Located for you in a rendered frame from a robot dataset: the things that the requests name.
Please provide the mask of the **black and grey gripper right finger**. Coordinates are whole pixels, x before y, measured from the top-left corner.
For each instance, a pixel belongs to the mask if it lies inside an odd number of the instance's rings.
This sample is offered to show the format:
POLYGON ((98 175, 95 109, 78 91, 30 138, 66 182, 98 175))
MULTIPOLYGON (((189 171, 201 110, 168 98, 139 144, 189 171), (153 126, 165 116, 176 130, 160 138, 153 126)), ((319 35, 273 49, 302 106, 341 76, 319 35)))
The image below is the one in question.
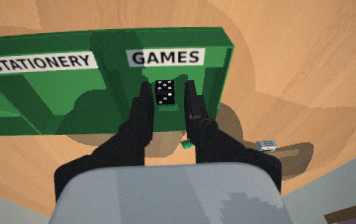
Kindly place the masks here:
POLYGON ((217 122, 208 116, 204 96, 197 95, 194 80, 185 82, 184 113, 187 139, 195 146, 196 164, 240 162, 258 166, 268 173, 281 195, 280 160, 261 151, 245 148, 220 130, 217 122))

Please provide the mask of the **green battery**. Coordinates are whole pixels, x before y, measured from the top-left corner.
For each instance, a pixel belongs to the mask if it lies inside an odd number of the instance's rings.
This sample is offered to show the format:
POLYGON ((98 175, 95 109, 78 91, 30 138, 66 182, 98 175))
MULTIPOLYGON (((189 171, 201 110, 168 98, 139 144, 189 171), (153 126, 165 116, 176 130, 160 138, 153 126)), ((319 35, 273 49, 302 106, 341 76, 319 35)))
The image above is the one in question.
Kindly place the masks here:
POLYGON ((183 147, 183 149, 187 149, 190 147, 194 147, 194 145, 192 143, 190 143, 190 140, 188 140, 188 141, 182 142, 182 147, 183 147))

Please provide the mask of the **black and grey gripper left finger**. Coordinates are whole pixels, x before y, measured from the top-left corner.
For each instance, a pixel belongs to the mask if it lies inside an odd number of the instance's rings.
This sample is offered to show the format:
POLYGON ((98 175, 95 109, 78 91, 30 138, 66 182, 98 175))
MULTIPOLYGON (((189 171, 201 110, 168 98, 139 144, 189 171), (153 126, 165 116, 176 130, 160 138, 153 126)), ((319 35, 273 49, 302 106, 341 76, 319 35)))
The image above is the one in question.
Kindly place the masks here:
POLYGON ((142 82, 139 97, 133 97, 129 119, 119 126, 118 133, 90 155, 86 154, 56 169, 56 203, 66 184, 80 173, 101 167, 145 165, 145 147, 153 139, 154 109, 152 85, 148 81, 142 82))

